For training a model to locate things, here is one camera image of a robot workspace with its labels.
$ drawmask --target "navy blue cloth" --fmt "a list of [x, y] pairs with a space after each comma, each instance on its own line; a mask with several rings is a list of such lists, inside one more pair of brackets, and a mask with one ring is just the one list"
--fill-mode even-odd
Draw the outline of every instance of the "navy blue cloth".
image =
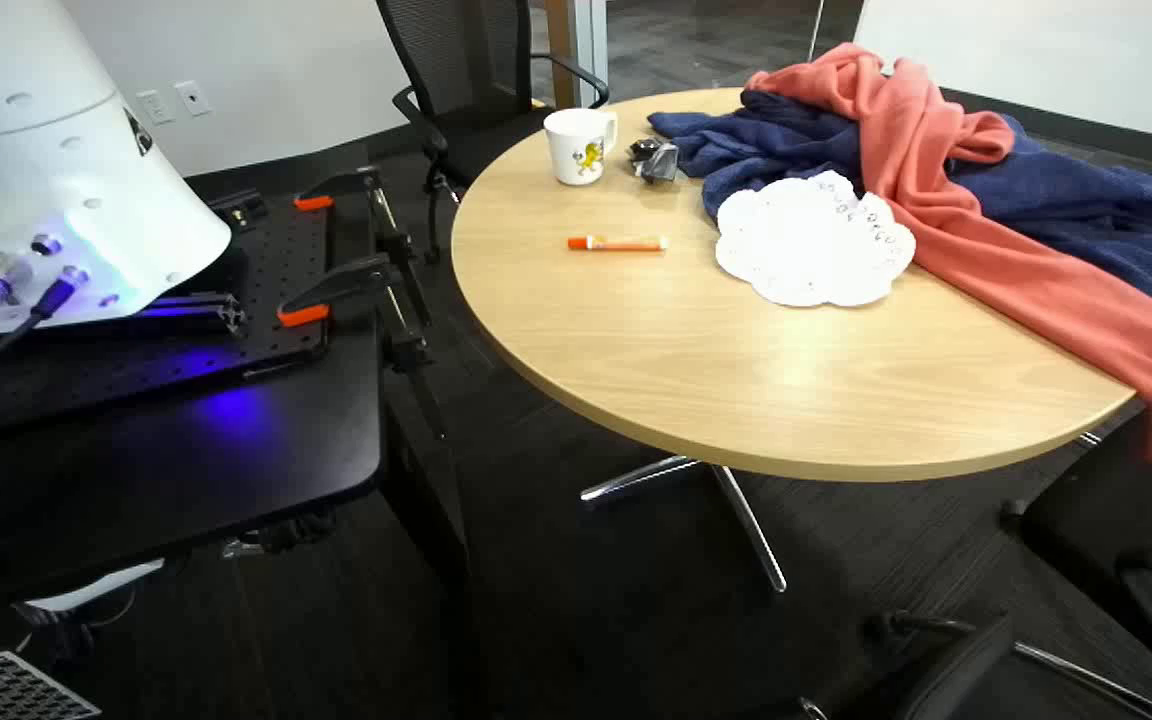
[[[704, 175], [704, 211], [742, 188], [830, 168], [863, 188], [860, 128], [789, 96], [750, 87], [729, 115], [653, 113], [647, 119], [680, 142], [680, 170]], [[1082, 162], [1038, 142], [1022, 119], [1007, 115], [1007, 122], [1017, 147], [1003, 162], [952, 162], [947, 175], [982, 199], [987, 220], [1152, 295], [1152, 175]]]

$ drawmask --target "wooden tabletop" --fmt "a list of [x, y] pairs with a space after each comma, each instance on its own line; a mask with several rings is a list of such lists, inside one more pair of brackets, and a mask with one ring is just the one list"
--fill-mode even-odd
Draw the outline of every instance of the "wooden tabletop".
[[[461, 292], [551, 401], [664, 450], [852, 485], [1017, 465], [1134, 401], [921, 268], [872, 306], [777, 306], [726, 275], [702, 183], [642, 183], [623, 142], [653, 137], [647, 113], [731, 106], [731, 87], [627, 100], [600, 183], [556, 183], [529, 137], [468, 188]], [[568, 251], [582, 233], [668, 236], [668, 251]]]

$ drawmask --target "white robot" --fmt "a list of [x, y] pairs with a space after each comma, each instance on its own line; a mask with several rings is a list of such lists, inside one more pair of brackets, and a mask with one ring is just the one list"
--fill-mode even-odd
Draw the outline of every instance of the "white robot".
[[133, 317], [210, 268], [234, 233], [135, 122], [59, 0], [0, 0], [0, 337], [58, 275], [44, 324]]

